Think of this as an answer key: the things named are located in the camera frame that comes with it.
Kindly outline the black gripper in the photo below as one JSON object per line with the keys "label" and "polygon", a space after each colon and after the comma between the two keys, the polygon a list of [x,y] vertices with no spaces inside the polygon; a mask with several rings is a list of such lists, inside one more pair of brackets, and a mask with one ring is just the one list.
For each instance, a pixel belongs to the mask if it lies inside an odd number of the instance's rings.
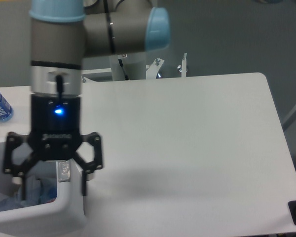
{"label": "black gripper", "polygon": [[[87,182],[96,170],[104,168],[102,137],[97,132],[80,134],[79,96],[33,93],[31,95],[31,132],[21,135],[8,132],[5,141],[2,172],[20,181],[21,199],[27,199],[27,174],[39,160],[74,159],[81,168],[81,194],[87,196]],[[23,144],[32,148],[28,155],[16,158],[16,150]],[[78,152],[82,144],[92,148],[92,156],[85,160]]]}

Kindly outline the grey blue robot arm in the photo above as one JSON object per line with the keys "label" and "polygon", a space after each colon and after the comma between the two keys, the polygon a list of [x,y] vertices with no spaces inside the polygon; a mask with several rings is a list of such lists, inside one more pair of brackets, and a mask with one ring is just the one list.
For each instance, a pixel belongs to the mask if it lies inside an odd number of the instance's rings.
{"label": "grey blue robot arm", "polygon": [[34,0],[31,17],[31,131],[9,132],[2,171],[22,186],[39,161],[73,159],[81,192],[103,168],[101,136],[80,133],[82,61],[166,48],[166,9],[148,0]]}

